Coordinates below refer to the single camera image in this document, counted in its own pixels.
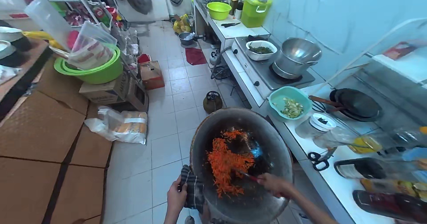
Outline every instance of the tile floor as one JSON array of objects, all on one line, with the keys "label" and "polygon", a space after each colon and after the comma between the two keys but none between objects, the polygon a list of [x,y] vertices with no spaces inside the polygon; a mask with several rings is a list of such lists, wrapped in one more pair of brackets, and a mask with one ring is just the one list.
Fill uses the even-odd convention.
[{"label": "tile floor", "polygon": [[[245,107],[243,93],[230,80],[210,79],[207,64],[192,66],[169,22],[137,27],[144,53],[160,63],[165,87],[149,91],[147,144],[115,142],[105,193],[103,224],[163,224],[166,193],[189,164],[196,128],[207,117],[202,102],[211,90],[220,92],[224,106]],[[200,223],[198,212],[183,209]]]}]

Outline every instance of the hand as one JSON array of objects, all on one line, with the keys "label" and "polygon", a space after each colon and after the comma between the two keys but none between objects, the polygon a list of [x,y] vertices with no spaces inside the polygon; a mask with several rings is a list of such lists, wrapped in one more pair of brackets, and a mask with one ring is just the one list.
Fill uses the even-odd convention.
[{"label": "hand", "polygon": [[264,173],[259,175],[257,178],[257,182],[260,185],[263,185],[265,189],[271,191],[273,196],[277,198],[282,196],[286,198],[293,198],[297,192],[292,183],[270,173]]},{"label": "hand", "polygon": [[178,191],[178,185],[181,182],[181,175],[172,183],[167,192],[167,213],[178,218],[179,213],[184,208],[185,199],[187,198],[187,183]]}]

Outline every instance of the lime green basin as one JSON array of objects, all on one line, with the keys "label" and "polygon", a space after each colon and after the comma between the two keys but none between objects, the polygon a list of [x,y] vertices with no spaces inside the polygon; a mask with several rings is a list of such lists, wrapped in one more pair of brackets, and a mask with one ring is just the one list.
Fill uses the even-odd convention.
[{"label": "lime green basin", "polygon": [[225,20],[232,9],[230,5],[223,2],[210,2],[206,6],[211,18],[215,20]]},{"label": "lime green basin", "polygon": [[61,74],[77,77],[84,82],[90,84],[103,84],[116,79],[122,73],[123,65],[119,57],[120,49],[115,47],[115,53],[111,60],[93,69],[75,70],[68,68],[63,58],[57,58],[53,67]]}]

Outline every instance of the red mat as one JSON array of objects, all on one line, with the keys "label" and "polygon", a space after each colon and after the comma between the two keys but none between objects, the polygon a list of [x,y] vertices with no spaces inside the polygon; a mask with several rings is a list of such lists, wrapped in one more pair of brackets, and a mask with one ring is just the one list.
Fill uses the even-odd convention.
[{"label": "red mat", "polygon": [[187,58],[187,62],[193,66],[207,63],[205,55],[201,49],[193,47],[185,48],[185,57]]}]

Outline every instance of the knife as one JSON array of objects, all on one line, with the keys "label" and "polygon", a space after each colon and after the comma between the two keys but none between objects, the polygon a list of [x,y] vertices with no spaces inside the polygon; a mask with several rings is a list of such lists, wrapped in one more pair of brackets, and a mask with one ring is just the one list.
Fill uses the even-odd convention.
[{"label": "knife", "polygon": [[241,22],[236,22],[236,23],[224,23],[224,24],[221,24],[221,26],[223,26],[223,27],[227,28],[227,27],[232,27],[232,26],[239,25],[239,24],[241,24]]}]

